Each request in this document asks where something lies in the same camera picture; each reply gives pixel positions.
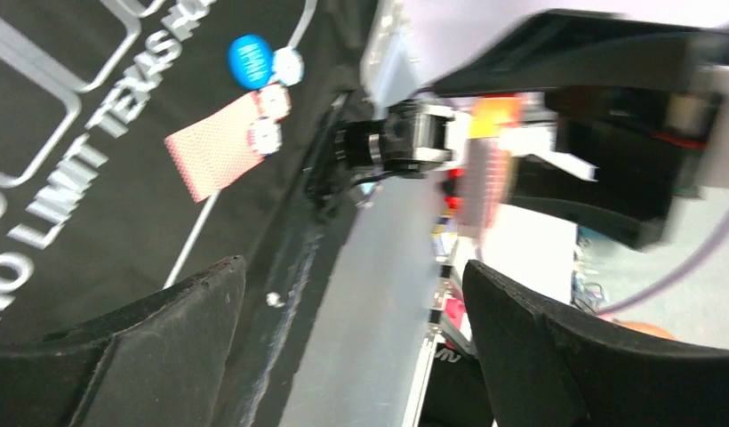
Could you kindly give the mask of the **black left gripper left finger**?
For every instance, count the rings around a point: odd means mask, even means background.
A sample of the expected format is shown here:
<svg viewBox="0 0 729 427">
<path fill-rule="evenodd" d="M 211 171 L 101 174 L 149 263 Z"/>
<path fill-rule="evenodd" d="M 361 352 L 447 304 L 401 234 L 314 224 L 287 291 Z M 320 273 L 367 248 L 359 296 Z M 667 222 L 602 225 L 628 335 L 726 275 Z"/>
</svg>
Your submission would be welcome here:
<svg viewBox="0 0 729 427">
<path fill-rule="evenodd" d="M 0 346 L 0 426 L 207 426 L 245 288 L 228 257 L 33 342 Z"/>
</svg>

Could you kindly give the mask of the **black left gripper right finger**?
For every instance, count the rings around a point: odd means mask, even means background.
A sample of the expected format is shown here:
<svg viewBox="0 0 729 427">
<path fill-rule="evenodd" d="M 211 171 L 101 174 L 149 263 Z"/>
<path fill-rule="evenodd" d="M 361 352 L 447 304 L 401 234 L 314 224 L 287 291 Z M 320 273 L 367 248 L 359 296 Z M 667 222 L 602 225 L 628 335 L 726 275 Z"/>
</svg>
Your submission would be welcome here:
<svg viewBox="0 0 729 427">
<path fill-rule="evenodd" d="M 729 350 L 642 334 L 478 261 L 463 272 L 501 426 L 729 426 Z"/>
</svg>

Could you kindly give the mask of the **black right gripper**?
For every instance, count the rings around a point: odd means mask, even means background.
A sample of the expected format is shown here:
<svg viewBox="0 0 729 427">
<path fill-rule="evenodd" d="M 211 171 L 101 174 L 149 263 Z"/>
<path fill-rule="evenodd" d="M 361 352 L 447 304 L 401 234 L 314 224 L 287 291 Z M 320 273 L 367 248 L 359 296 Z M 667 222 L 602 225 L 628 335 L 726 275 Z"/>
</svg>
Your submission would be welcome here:
<svg viewBox="0 0 729 427">
<path fill-rule="evenodd" d="M 511 205 L 578 223 L 625 246 L 661 240 L 673 198 L 729 109 L 711 72 L 729 66 L 729 27 L 624 20 L 554 9 L 534 14 L 435 94 L 542 93 L 556 115 L 557 151 L 592 164 L 586 181 L 528 155 Z"/>
</svg>

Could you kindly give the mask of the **red playing card deck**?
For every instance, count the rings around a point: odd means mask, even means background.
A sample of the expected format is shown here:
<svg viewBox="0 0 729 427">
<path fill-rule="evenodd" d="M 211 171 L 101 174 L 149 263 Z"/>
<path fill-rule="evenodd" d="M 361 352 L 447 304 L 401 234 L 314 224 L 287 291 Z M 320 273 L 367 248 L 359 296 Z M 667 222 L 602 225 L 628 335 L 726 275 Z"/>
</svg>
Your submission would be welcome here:
<svg viewBox="0 0 729 427">
<path fill-rule="evenodd" d="M 512 164 L 511 152 L 498 138 L 468 141 L 458 186 L 461 207 L 457 223 L 462 237 L 481 240 L 493 226 L 509 187 Z"/>
</svg>

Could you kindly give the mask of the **red card player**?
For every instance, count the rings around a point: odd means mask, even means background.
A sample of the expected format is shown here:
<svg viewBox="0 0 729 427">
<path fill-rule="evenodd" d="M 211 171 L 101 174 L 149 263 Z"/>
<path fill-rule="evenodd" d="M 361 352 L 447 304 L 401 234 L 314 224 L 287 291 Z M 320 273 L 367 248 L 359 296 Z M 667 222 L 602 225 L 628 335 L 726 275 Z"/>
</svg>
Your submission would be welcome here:
<svg viewBox="0 0 729 427">
<path fill-rule="evenodd" d="M 250 126 L 260 113 L 259 95 L 247 93 L 164 139 L 195 202 L 217 194 L 264 161 L 249 142 Z"/>
</svg>

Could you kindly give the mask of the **white chip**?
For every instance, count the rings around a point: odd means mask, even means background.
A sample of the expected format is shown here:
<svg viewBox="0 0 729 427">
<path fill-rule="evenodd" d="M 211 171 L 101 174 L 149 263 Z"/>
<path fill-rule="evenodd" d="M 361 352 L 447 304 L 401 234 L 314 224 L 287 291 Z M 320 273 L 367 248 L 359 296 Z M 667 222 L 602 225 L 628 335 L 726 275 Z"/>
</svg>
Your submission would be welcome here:
<svg viewBox="0 0 729 427">
<path fill-rule="evenodd" d="M 260 156 L 269 157 L 277 153 L 282 146 L 281 126 L 269 117 L 259 117 L 249 126 L 247 140 Z"/>
<path fill-rule="evenodd" d="M 254 97 L 261 117 L 278 122 L 285 119 L 291 112 L 289 93 L 284 85 L 267 85 L 256 91 Z"/>
</svg>

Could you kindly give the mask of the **blue small blind button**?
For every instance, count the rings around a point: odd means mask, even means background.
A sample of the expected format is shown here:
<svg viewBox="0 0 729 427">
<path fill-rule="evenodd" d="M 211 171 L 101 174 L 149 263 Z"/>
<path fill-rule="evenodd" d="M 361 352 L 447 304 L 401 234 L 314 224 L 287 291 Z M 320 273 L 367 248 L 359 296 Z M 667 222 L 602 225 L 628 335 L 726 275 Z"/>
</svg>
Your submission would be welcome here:
<svg viewBox="0 0 729 427">
<path fill-rule="evenodd" d="M 260 36 L 247 34 L 228 48 L 228 69 L 243 88 L 254 91 L 267 85 L 272 76 L 273 51 Z"/>
</svg>

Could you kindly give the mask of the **light blue chip row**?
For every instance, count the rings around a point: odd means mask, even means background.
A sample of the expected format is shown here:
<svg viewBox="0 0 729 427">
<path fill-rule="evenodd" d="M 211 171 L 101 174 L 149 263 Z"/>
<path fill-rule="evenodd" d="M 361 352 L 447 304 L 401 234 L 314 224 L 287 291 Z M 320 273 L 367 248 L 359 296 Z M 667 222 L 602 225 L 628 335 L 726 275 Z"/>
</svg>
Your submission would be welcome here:
<svg viewBox="0 0 729 427">
<path fill-rule="evenodd" d="M 299 52 L 286 46 L 274 52 L 272 83 L 279 83 L 284 86 L 298 84 L 304 76 L 304 62 Z"/>
</svg>

